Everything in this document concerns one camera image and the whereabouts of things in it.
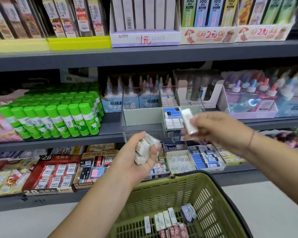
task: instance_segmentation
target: shelf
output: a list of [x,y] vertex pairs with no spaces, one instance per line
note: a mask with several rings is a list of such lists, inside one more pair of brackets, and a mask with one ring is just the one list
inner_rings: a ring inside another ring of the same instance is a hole
[[[240,121],[255,130],[298,127],[298,117],[284,117],[274,119],[244,119]],[[89,135],[67,139],[41,138],[38,140],[32,139],[20,142],[5,142],[0,143],[0,152],[120,142],[124,142],[124,137],[120,130],[120,113],[109,113],[105,114],[105,116],[103,117],[103,122],[99,129],[99,134],[96,136]]]
[[298,57],[298,40],[2,53],[0,72],[273,57]]
[[[251,164],[226,167],[222,172],[213,173],[220,186],[267,181],[267,178]],[[43,205],[79,202],[89,189],[80,189],[74,193],[0,197],[0,211],[32,208]]]

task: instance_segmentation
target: shopping basket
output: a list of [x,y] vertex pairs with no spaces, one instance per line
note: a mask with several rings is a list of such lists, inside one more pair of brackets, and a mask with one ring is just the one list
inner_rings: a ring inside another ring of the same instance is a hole
[[[142,182],[131,192],[109,238],[159,238],[154,215],[173,207],[183,222],[180,206],[191,203],[197,219],[187,224],[190,238],[253,238],[246,222],[215,179],[204,171]],[[151,234],[145,233],[149,216]]]

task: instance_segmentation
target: white floor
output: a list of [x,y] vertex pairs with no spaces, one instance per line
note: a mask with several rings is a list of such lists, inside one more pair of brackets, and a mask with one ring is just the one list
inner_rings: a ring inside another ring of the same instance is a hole
[[[223,188],[254,238],[298,238],[298,206],[271,182]],[[76,203],[0,212],[0,238],[46,238]]]

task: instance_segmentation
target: person's left hand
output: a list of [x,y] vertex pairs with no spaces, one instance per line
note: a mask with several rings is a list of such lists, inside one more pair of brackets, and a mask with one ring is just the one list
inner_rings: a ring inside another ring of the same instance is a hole
[[155,146],[151,146],[150,158],[147,163],[137,165],[135,159],[135,147],[139,140],[143,139],[146,132],[136,133],[128,140],[128,142],[118,152],[114,159],[111,168],[116,167],[124,172],[124,176],[128,176],[128,182],[131,184],[131,188],[136,187],[144,178],[146,178],[152,170],[156,160],[158,151],[161,149],[161,144],[158,146],[158,151]]

